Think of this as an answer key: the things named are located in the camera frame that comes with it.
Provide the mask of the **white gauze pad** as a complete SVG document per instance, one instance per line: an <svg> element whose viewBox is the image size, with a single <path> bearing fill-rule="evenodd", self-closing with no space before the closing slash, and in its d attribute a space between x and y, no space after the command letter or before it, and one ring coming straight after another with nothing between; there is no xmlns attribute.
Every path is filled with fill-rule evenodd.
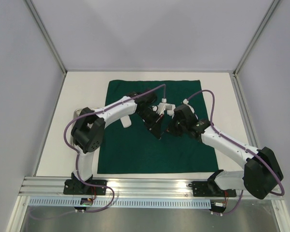
<svg viewBox="0 0 290 232"><path fill-rule="evenodd" d="M120 118L121 124L124 128L128 128L132 125L130 116L124 116L122 118Z"/></svg>

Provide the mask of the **stainless steel instrument tray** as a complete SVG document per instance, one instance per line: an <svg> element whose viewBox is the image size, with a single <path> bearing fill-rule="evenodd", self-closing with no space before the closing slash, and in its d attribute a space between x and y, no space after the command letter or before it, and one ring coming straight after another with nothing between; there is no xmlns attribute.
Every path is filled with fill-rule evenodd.
<svg viewBox="0 0 290 232"><path fill-rule="evenodd" d="M92 108L90 108L91 111L94 111L95 109L97 109L97 107L92 107ZM76 109L76 110L74 111L74 113L73 113L73 119L79 117L79 116L80 116L80 113L81 113L82 110L83 110L82 108L78 108L78 109ZM76 123L75 121L72 123L72 125L71 125L71 129L73 129L75 123ZM72 135L70 135L69 143L70 143L72 146L75 146L75 143L74 143L74 141L73 141L73 136L72 136Z"/></svg>

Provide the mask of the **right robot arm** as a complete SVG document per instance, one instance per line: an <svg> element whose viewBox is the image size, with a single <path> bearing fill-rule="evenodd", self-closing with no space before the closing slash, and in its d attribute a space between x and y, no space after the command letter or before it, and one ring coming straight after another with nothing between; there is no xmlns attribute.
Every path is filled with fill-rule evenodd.
<svg viewBox="0 0 290 232"><path fill-rule="evenodd" d="M214 196L225 190L247 190L253 197L262 200L272 194L283 180L281 168L271 149L259 149L224 135L209 120L199 120L189 105L182 104L174 109L168 132L174 136L186 134L221 152L241 167L241 171L218 170L208 178L207 188Z"/></svg>

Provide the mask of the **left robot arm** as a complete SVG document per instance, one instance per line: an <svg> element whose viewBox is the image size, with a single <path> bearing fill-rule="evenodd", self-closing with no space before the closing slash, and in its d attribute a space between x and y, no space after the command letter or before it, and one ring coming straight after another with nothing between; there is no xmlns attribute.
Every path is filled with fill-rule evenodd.
<svg viewBox="0 0 290 232"><path fill-rule="evenodd" d="M158 139L161 137L161 120L167 102L166 98L162 98L157 106L152 106L156 100L157 95L152 90L144 93L132 92L102 108L83 108L79 116L71 122L72 144L68 146L77 152L72 179L76 180L74 187L79 193L86 194L91 189L94 152L101 146L104 131L112 123L119 120L127 128L132 125L130 116L137 114L149 132Z"/></svg>

